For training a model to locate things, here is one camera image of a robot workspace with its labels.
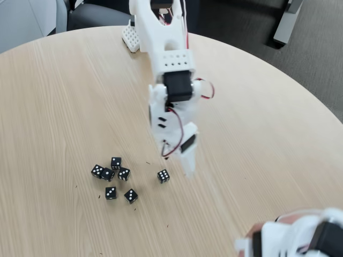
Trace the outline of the person's hand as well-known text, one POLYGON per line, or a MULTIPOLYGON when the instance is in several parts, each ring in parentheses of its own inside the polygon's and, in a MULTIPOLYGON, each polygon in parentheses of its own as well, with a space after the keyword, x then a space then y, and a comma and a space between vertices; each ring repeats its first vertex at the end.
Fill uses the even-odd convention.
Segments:
POLYGON ((303 209, 258 223, 235 242, 238 256, 326 256, 309 248, 322 209, 303 209))

